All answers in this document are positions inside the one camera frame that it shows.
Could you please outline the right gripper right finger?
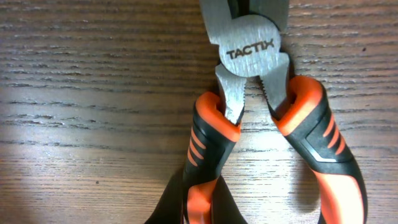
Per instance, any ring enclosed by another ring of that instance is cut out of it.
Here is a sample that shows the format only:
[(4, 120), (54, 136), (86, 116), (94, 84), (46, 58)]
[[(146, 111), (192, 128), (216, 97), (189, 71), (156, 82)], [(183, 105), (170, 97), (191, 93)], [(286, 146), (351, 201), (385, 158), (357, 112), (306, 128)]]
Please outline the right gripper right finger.
[(223, 176), (218, 178), (213, 192), (211, 216), (214, 224), (247, 224)]

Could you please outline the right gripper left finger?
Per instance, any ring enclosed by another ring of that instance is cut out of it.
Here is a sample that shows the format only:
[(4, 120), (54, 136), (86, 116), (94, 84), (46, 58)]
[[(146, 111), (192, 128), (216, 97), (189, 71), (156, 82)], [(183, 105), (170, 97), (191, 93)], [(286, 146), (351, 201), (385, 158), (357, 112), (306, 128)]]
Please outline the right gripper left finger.
[(183, 169), (171, 176), (151, 216), (145, 224), (183, 223)]

